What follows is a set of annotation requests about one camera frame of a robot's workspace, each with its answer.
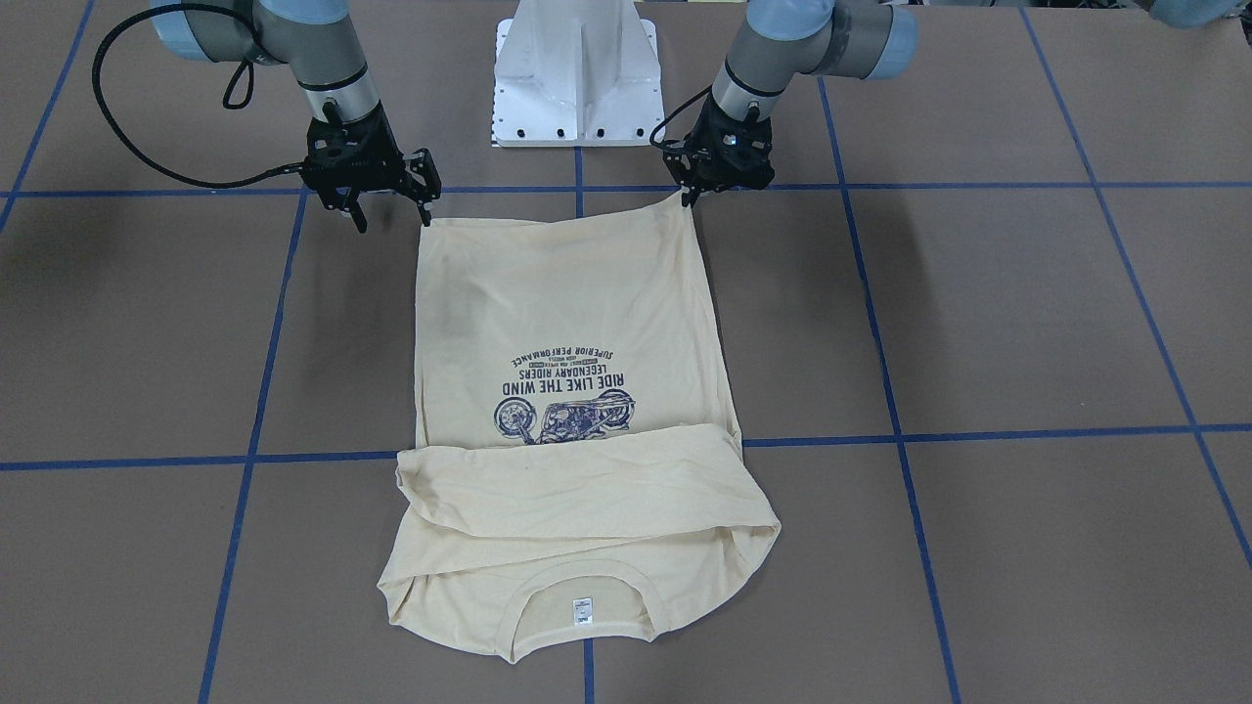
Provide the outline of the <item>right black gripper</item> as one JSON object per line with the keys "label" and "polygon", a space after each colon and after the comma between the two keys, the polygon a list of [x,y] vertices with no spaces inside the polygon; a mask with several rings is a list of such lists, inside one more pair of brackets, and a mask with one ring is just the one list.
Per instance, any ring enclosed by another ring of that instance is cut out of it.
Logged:
{"label": "right black gripper", "polygon": [[432,224],[432,205],[442,195],[434,157],[419,148],[406,155],[404,165],[381,103],[357,120],[341,114],[339,104],[324,103],[310,120],[307,147],[299,175],[323,209],[358,212],[362,193],[394,192],[414,200],[422,225]]}

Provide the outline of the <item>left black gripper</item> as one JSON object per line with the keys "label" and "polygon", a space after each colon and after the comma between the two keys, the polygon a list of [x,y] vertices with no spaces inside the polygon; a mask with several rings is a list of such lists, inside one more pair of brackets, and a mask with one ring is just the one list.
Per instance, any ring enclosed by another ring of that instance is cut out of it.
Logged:
{"label": "left black gripper", "polygon": [[664,140],[664,164],[681,188],[681,205],[695,205],[702,193],[765,189],[775,175],[771,149],[769,116],[751,108],[737,120],[707,98],[689,134]]}

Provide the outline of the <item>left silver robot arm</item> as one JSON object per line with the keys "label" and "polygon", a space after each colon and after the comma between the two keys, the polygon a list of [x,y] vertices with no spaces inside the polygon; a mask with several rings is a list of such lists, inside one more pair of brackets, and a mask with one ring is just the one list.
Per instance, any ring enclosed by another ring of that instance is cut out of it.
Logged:
{"label": "left silver robot arm", "polygon": [[876,1],[747,1],[742,26],[711,85],[682,106],[700,106],[680,139],[649,142],[662,154],[684,205],[732,188],[765,189],[771,165],[771,115],[796,75],[898,76],[919,44],[916,18]]}

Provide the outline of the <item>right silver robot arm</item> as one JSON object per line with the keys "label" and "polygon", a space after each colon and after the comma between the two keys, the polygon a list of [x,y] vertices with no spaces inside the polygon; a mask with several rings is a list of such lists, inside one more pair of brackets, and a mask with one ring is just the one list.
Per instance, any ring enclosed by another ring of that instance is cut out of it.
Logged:
{"label": "right silver robot arm", "polygon": [[366,193],[412,200],[424,225],[441,179],[428,149],[401,152],[346,1],[153,1],[149,15],[170,53],[188,60],[290,66],[310,106],[307,155],[265,173],[295,173],[323,208],[368,228]]}

